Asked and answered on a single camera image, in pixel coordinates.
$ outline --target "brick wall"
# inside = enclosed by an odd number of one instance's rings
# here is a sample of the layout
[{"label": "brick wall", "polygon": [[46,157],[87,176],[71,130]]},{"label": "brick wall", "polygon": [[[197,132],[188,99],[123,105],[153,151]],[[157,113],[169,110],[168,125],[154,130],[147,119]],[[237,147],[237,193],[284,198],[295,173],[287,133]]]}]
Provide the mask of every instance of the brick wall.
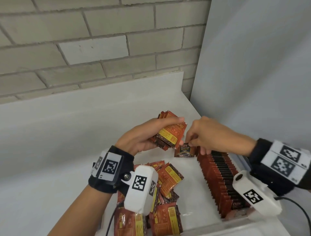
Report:
[{"label": "brick wall", "polygon": [[210,1],[1,0],[0,104],[184,71],[190,97]]}]

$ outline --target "table surface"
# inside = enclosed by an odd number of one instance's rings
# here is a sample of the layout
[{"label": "table surface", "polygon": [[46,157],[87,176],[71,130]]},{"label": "table surface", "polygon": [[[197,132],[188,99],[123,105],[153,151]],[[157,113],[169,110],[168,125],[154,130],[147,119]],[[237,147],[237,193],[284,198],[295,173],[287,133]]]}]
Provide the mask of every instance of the table surface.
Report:
[{"label": "table surface", "polygon": [[[185,117],[188,130],[200,115],[181,92],[182,78],[169,73],[1,105],[0,235],[46,235],[87,185],[100,152],[133,126],[171,110]],[[175,191],[185,231],[222,225],[196,159],[173,156],[172,149],[154,149],[134,163],[165,160],[184,175]],[[105,234],[115,205],[116,195],[97,235]]]}]

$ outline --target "black cable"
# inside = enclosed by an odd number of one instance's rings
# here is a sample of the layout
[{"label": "black cable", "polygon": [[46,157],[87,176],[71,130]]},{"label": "black cable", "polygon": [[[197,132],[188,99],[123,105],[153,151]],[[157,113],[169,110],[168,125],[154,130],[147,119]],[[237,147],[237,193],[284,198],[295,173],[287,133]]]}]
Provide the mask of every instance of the black cable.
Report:
[{"label": "black cable", "polygon": [[294,200],[291,200],[290,198],[287,198],[287,197],[275,197],[274,198],[275,200],[281,200],[281,199],[284,199],[284,200],[288,200],[294,204],[296,204],[301,210],[302,212],[305,214],[306,218],[307,218],[307,221],[308,221],[308,225],[309,225],[309,231],[310,231],[310,235],[311,235],[311,221],[310,221],[310,218],[307,214],[307,212],[302,208],[302,206],[300,206],[297,202],[295,202]]},{"label": "black cable", "polygon": [[116,210],[117,210],[118,207],[120,207],[123,203],[124,203],[124,200],[123,200],[122,202],[119,202],[119,203],[117,204],[116,208],[114,209],[114,212],[112,213],[112,216],[111,216],[110,221],[109,221],[109,224],[108,224],[106,236],[108,236],[109,229],[110,229],[110,226],[111,226],[111,222],[112,222],[112,219],[113,219],[113,217],[114,217],[114,214],[116,213]]}]

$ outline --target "white plastic housing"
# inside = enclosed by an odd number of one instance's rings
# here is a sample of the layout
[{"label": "white plastic housing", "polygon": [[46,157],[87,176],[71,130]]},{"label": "white plastic housing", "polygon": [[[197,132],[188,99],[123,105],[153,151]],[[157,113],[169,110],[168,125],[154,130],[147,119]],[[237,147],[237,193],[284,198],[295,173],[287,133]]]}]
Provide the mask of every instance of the white plastic housing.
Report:
[{"label": "white plastic housing", "polygon": [[158,173],[151,166],[140,165],[131,177],[124,208],[139,214],[150,213],[154,189],[158,182]]},{"label": "white plastic housing", "polygon": [[232,186],[263,216],[276,216],[282,212],[280,201],[274,199],[275,193],[248,171],[243,170],[236,174]]}]

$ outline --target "hand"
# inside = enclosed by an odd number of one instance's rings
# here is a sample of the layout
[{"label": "hand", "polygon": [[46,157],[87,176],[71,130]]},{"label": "hand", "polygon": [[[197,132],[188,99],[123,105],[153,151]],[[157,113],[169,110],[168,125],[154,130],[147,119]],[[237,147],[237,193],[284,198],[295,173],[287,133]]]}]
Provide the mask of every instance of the hand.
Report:
[{"label": "hand", "polygon": [[162,128],[168,125],[179,124],[183,121],[184,117],[151,119],[126,132],[121,138],[119,138],[115,146],[135,156],[138,152],[147,151],[157,147],[157,145],[148,141],[148,139],[156,135]]},{"label": "hand", "polygon": [[252,138],[205,116],[193,121],[186,135],[186,143],[190,146],[200,146],[202,155],[210,154],[211,150],[214,150],[249,156],[256,145]]}]

